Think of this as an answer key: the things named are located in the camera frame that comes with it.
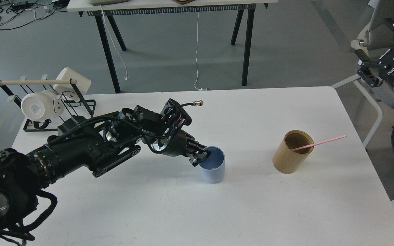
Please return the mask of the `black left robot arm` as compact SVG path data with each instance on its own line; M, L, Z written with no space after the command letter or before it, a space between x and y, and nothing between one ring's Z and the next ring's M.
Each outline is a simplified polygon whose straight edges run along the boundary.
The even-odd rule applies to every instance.
M139 142L153 153L185 156L199 165L212 152L182 127L192 123L184 107L202 105L202 100L180 104L169 99L160 113L137 105L90 119L72 116L58 127L58 135L28 154L0 150L0 238L33 241L31 231L57 205L45 188L83 166L100 177L136 156Z

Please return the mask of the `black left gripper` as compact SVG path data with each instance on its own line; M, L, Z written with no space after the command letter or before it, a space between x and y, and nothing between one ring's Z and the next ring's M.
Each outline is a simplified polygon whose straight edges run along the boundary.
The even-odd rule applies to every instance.
M166 141L156 140L151 144L154 153L167 156L188 156L192 166L200 165L206 158L210 157L212 152L204 150L205 145L195 140L195 137L183 130L175 132Z

